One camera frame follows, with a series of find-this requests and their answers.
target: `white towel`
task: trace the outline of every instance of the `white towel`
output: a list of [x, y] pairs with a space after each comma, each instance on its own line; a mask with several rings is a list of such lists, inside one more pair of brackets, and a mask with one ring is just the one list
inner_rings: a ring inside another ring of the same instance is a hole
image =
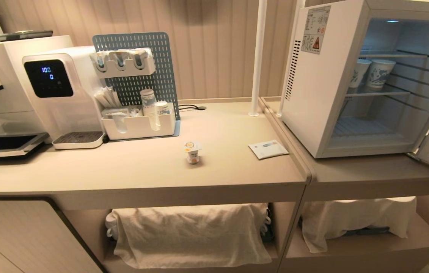
[[326, 239], [369, 225], [387, 226], [394, 235], [407, 238], [416, 208], [415, 196], [307, 202], [302, 210], [302, 234], [311, 253], [327, 251]]
[[272, 262], [260, 237], [267, 208], [263, 203], [113, 209], [106, 225], [117, 237], [114, 254], [133, 268], [235, 267]]

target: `mini fridge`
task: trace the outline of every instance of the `mini fridge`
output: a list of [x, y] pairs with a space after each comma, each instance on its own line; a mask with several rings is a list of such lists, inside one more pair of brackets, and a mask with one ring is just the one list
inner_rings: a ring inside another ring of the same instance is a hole
[[[394, 66], [371, 64], [355, 86], [358, 60]], [[313, 157], [412, 153], [429, 162], [429, 2], [302, 8], [288, 62], [282, 120]]]

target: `pegboard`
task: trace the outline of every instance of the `pegboard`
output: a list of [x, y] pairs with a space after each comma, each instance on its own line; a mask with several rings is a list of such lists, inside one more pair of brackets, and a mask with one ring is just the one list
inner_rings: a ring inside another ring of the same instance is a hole
[[165, 32], [122, 33], [93, 36], [96, 52], [105, 50], [151, 48], [156, 71], [152, 75], [105, 78], [117, 92], [122, 105], [142, 104], [140, 91], [152, 89], [157, 101], [173, 102], [176, 120], [180, 120], [178, 95], [172, 65], [171, 45]]

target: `paper cup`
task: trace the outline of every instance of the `paper cup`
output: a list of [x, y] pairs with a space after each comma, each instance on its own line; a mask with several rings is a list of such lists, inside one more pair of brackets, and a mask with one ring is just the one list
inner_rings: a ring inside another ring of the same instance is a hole
[[168, 115], [171, 113], [171, 111], [169, 110], [168, 102], [156, 102], [155, 103], [155, 110], [159, 116], [160, 115]]
[[366, 86], [374, 89], [383, 88], [395, 64], [396, 62], [388, 60], [373, 60], [369, 67]]
[[155, 111], [154, 104], [157, 100], [155, 99], [154, 90], [145, 89], [140, 91], [140, 98], [142, 99], [142, 109], [144, 113]]
[[350, 88], [357, 88], [360, 86], [361, 80], [365, 75], [371, 61], [358, 59], [356, 66], [354, 67], [353, 76], [351, 77], [351, 81], [349, 82]]
[[157, 112], [154, 111], [150, 113], [145, 113], [144, 116], [147, 116], [149, 118], [150, 128], [152, 128], [152, 130], [160, 130], [159, 116], [157, 115]]

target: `beige counter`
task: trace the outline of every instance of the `beige counter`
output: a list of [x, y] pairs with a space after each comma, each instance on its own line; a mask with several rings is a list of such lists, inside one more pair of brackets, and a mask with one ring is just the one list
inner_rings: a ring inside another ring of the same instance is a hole
[[[300, 163], [292, 155], [258, 160], [248, 147], [278, 139], [267, 117], [248, 116], [249, 102], [202, 106], [181, 112], [178, 137], [45, 147], [26, 161], [0, 162], [0, 196], [46, 195], [67, 209], [296, 200], [308, 182]], [[185, 159], [188, 140], [202, 145], [197, 165]]]
[[274, 128], [285, 133], [312, 173], [306, 201], [429, 195], [429, 165], [405, 154], [314, 159], [275, 114], [280, 97], [263, 100]]

